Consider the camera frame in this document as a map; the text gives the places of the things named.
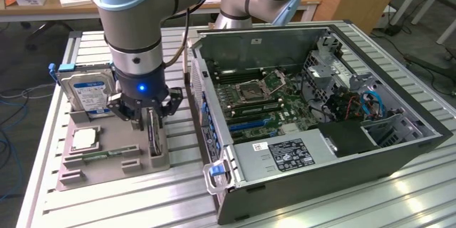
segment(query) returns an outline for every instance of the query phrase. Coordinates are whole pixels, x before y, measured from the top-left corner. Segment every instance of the hard drive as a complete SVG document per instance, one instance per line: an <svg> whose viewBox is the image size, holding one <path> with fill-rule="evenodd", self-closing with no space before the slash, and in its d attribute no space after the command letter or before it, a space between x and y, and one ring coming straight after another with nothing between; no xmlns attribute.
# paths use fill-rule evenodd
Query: hard drive
<svg viewBox="0 0 456 228"><path fill-rule="evenodd" d="M112 116L107 99L116 91L115 76L109 64L61 65L56 77L73 111L85 111L89 118Z"/></svg>

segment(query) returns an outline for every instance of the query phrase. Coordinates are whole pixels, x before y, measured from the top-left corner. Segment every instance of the blue pcie slot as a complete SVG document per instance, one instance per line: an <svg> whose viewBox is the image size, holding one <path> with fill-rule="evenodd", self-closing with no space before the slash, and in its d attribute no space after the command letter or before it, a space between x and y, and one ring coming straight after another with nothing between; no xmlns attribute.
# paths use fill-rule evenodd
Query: blue pcie slot
<svg viewBox="0 0 456 228"><path fill-rule="evenodd" d="M268 124L269 119L265 120L259 120L259 121L253 121L245 124L237 124L237 125L231 125L229 126L229 131L239 131L239 130L244 130L244 129L249 129L249 128L259 128L263 127Z"/></svg>

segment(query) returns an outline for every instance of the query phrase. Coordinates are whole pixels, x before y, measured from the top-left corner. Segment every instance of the metal case frame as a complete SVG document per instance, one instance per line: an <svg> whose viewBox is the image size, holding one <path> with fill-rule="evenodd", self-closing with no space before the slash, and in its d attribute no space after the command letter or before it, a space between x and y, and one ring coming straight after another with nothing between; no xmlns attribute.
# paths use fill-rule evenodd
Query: metal case frame
<svg viewBox="0 0 456 228"><path fill-rule="evenodd" d="M224 141L224 150L220 153L220 158L228 163L229 175L221 178L216 178L217 185L223 184L223 188L211 186L209 177L205 174L205 181L209 187L209 192L216 193L216 204L219 207L219 224L227 224L261 214L267 211L285 207L291 204L299 203L308 199L312 199L320 195L349 188L364 182L376 180L379 178L389 176L397 171L416 156L429 152L436 148L451 136L452 132L440 123L440 121L425 110L420 103L413 99L412 95L407 93L404 88L391 78L387 72L379 67L372 59L363 52L360 47L349 40L345 34L333 25L308 25L308 26L288 26L283 28L255 28L255 29L232 29L232 30L199 30L199 34L204 37L204 34L213 33L233 33L247 32L251 30L261 31L271 29L296 29L296 28L329 28L337 37L343 41L344 45L357 55L360 61L369 67L375 75L383 79L385 84L392 88L397 96L405 101L412 111L425 120L436 132L436 136L432 136L424 140L403 143L388 148L375 150L353 156L348 160L335 161L328 165L307 169L305 171L292 170L283 173L279 176L273 176L267 179L255 180L252 182L244 181L243 167L237 161L235 145L232 141ZM192 41L193 49L193 66L197 69L193 71L200 72L201 90L208 98L213 98L213 85L211 77L207 72L204 60L201 60L201 54L199 52L199 38ZM217 122L224 122L223 113L216 105L217 101L208 101L207 105L211 112L215 113L217 118L213 118L215 126L217 127L219 138L231 138L225 125L219 125ZM201 109L201 106L191 105L191 108ZM213 159L205 159L204 163L208 165L220 164L220 161Z"/></svg>

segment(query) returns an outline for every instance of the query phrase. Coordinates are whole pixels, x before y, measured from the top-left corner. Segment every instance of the white label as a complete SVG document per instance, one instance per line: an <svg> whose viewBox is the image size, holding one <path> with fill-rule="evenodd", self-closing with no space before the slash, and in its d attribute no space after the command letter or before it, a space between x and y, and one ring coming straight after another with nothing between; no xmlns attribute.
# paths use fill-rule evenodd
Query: white label
<svg viewBox="0 0 456 228"><path fill-rule="evenodd" d="M261 151L268 149L268 142L264 141L263 143L252 144L252 146L255 151Z"/></svg>
<svg viewBox="0 0 456 228"><path fill-rule="evenodd" d="M87 112L104 113L108 95L104 82L79 83L73 85L77 98Z"/></svg>
<svg viewBox="0 0 456 228"><path fill-rule="evenodd" d="M261 44L263 39L261 38L255 38L252 39L252 45L260 45Z"/></svg>
<svg viewBox="0 0 456 228"><path fill-rule="evenodd" d="M277 107L279 107L279 104L271 104L271 105L264 106L263 109L267 110L267 109L272 109Z"/></svg>
<svg viewBox="0 0 456 228"><path fill-rule="evenodd" d="M260 112L260 111L263 111L263 109L248 109L245 111L241 111L241 113L245 114L245 113Z"/></svg>

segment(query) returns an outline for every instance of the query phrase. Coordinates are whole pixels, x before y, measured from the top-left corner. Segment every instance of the green circuit board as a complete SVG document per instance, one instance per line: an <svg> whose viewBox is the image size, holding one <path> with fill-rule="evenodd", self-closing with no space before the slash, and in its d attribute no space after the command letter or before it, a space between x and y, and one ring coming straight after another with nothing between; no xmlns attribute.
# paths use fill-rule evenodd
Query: green circuit board
<svg viewBox="0 0 456 228"><path fill-rule="evenodd" d="M317 124L292 80L279 70L261 80L215 84L215 90L235 143L305 131Z"/></svg>

